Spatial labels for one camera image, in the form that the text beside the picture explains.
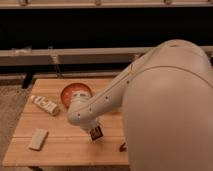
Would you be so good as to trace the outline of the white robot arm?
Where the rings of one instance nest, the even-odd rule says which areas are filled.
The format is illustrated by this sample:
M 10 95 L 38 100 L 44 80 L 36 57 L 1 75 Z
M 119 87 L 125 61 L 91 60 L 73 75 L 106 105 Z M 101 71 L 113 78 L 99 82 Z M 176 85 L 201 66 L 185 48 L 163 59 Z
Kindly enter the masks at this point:
M 85 129 L 122 108 L 131 171 L 213 171 L 213 66 L 194 43 L 166 41 L 139 57 L 69 122 Z

